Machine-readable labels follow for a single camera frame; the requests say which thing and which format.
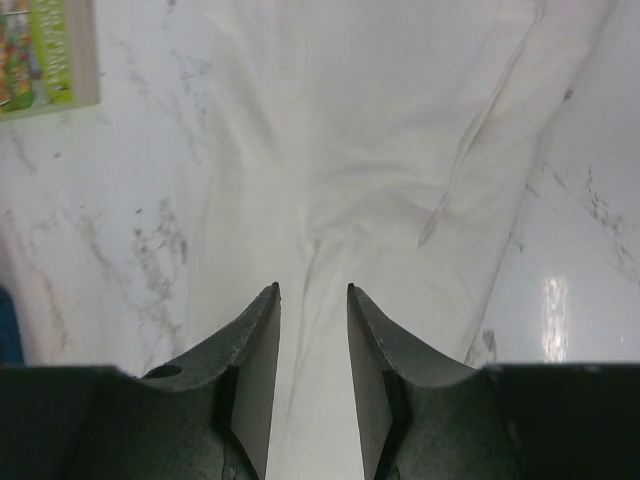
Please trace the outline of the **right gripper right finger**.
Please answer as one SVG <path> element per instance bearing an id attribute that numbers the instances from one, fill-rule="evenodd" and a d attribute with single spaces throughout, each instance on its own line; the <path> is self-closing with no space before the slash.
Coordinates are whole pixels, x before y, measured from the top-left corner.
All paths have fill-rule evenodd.
<path id="1" fill-rule="evenodd" d="M 473 369 L 347 290 L 348 340 L 369 479 L 635 479 L 635 364 Z"/>

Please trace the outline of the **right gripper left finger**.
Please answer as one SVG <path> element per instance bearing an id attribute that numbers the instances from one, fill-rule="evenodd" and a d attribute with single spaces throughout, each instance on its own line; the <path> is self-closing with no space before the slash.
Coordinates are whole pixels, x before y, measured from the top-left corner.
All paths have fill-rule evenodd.
<path id="1" fill-rule="evenodd" d="M 133 377 L 108 366 L 1 370 L 5 479 L 262 479 L 280 289 L 185 353 Z"/>

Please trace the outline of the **white t shirt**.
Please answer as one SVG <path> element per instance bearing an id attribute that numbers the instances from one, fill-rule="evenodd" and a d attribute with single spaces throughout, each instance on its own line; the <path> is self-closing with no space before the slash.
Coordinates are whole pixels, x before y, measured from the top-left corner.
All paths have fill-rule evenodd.
<path id="1" fill-rule="evenodd" d="M 267 475 L 363 475 L 349 284 L 444 354 L 478 329 L 610 1 L 208 1 L 209 199 L 189 337 L 282 295 Z"/>

